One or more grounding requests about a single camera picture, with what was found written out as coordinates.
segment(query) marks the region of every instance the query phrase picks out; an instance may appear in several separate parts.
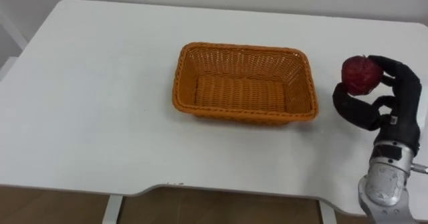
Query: black robotic finger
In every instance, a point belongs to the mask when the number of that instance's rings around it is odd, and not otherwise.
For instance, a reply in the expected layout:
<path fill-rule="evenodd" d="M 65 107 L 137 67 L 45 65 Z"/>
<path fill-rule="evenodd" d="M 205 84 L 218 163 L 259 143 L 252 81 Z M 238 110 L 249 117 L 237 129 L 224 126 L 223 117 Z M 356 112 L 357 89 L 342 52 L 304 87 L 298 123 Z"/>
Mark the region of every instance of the black robotic finger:
<path fill-rule="evenodd" d="M 370 55 L 368 58 L 379 65 L 388 75 L 395 77 L 398 81 L 419 81 L 419 78 L 407 65 L 398 62 L 397 60 L 377 55 Z"/>
<path fill-rule="evenodd" d="M 389 86 L 389 87 L 393 87 L 394 86 L 394 84 L 395 84 L 395 80 L 394 80 L 394 78 L 391 78 L 391 77 L 389 77 L 389 76 L 382 76 L 382 79 L 381 79 L 381 82 L 384 84 L 384 85 L 386 85 L 386 86 Z"/>
<path fill-rule="evenodd" d="M 394 96 L 380 96 L 373 102 L 372 107 L 379 109 L 382 106 L 386 106 L 392 109 L 394 107 L 394 104 L 395 104 Z"/>
<path fill-rule="evenodd" d="M 339 115 L 350 123 L 365 130 L 379 128 L 379 108 L 349 96 L 343 83 L 339 83 L 334 89 L 333 104 Z"/>

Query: table leg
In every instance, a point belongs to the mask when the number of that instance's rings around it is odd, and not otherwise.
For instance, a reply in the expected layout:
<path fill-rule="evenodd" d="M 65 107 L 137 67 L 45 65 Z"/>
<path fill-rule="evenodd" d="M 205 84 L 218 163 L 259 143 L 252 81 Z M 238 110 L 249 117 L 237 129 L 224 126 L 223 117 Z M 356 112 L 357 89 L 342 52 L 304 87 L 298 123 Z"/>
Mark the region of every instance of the table leg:
<path fill-rule="evenodd" d="M 122 200 L 123 196 L 110 195 L 106 212 L 104 213 L 104 218 L 102 219 L 102 224 L 117 224 L 120 206 L 122 206 Z"/>
<path fill-rule="evenodd" d="M 323 224 L 337 224 L 336 215 L 334 214 L 334 209 L 327 205 L 326 203 L 319 201 L 321 218 Z"/>

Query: table surface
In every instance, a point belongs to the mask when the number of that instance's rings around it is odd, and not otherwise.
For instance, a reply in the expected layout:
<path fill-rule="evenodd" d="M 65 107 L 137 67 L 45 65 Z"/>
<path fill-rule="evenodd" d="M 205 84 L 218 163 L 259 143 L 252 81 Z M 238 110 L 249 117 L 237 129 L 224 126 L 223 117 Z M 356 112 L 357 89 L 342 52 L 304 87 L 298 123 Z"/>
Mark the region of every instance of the table surface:
<path fill-rule="evenodd" d="M 178 112 L 172 82 L 192 41 L 302 50 L 317 119 L 263 127 Z M 357 184 L 376 133 L 334 110 L 341 64 L 386 55 L 426 82 L 427 49 L 418 23 L 65 0 L 0 84 L 0 185 L 120 195 L 181 185 L 314 197 L 362 214 Z M 422 175 L 409 180 L 417 219 L 428 219 L 427 185 Z"/>

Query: red apple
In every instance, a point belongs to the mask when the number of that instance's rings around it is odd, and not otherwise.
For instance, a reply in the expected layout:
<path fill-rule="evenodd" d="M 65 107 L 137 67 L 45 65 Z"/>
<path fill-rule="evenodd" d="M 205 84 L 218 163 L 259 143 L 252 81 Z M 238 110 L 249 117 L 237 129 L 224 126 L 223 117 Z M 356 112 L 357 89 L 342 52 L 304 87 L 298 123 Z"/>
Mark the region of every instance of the red apple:
<path fill-rule="evenodd" d="M 382 76 L 382 68 L 364 56 L 348 58 L 342 65 L 342 82 L 353 96 L 370 94 Z"/>

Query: robotic hand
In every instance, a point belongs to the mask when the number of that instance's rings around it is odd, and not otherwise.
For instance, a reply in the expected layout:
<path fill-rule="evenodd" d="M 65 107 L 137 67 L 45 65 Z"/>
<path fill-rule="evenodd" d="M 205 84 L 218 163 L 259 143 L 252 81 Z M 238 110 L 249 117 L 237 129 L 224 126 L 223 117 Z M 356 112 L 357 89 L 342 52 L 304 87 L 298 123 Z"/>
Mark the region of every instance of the robotic hand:
<path fill-rule="evenodd" d="M 392 76 L 383 76 L 382 83 L 393 88 L 394 96 L 368 104 L 349 96 L 343 83 L 333 93 L 334 107 L 344 119 L 366 130 L 380 128 L 368 174 L 358 184 L 358 200 L 371 223 L 417 223 L 409 210 L 406 184 L 411 170 L 428 174 L 428 167 L 413 164 L 424 125 L 418 123 L 422 85 L 405 64 L 382 56 L 368 58 Z M 391 113 L 381 115 L 381 106 Z"/>

